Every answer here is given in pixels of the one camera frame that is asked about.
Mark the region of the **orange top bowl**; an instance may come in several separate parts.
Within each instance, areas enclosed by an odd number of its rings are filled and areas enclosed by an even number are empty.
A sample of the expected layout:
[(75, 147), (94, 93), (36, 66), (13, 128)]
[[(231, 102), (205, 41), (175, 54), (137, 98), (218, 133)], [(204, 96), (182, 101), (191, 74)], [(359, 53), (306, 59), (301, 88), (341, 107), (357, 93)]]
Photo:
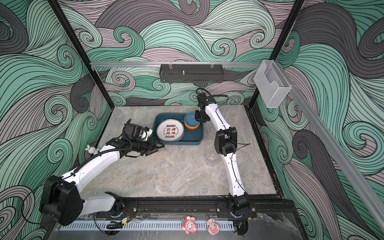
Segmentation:
[(188, 125), (185, 125), (185, 127), (188, 129), (188, 130), (196, 130), (197, 128), (199, 128), (199, 126), (195, 126), (195, 127), (191, 127), (191, 126), (188, 126)]

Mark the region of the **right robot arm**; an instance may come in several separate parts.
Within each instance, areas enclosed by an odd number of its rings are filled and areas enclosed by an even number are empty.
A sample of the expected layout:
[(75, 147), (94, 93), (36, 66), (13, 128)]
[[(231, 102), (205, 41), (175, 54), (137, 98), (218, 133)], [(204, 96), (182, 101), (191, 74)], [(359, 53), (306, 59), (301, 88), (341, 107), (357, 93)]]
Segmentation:
[(250, 198), (238, 167), (237, 152), (240, 144), (238, 131), (220, 112), (220, 107), (215, 100), (216, 95), (205, 92), (196, 92), (196, 95), (200, 109), (195, 112), (195, 120), (200, 123), (212, 122), (215, 127), (215, 151), (224, 161), (229, 182), (229, 209), (233, 216), (242, 217), (249, 210)]

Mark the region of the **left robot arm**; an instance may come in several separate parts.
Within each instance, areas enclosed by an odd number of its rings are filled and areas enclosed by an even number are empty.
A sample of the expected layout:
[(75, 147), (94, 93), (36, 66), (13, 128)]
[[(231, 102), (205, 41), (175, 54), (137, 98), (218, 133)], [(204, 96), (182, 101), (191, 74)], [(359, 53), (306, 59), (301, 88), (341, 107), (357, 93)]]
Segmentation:
[(44, 183), (39, 211), (62, 226), (67, 226), (78, 217), (105, 212), (113, 218), (122, 215), (123, 198), (112, 192), (83, 195), (84, 188), (103, 170), (130, 152), (138, 157), (149, 156), (164, 148), (153, 138), (152, 129), (127, 122), (119, 137), (109, 140), (98, 154), (62, 176), (51, 176)]

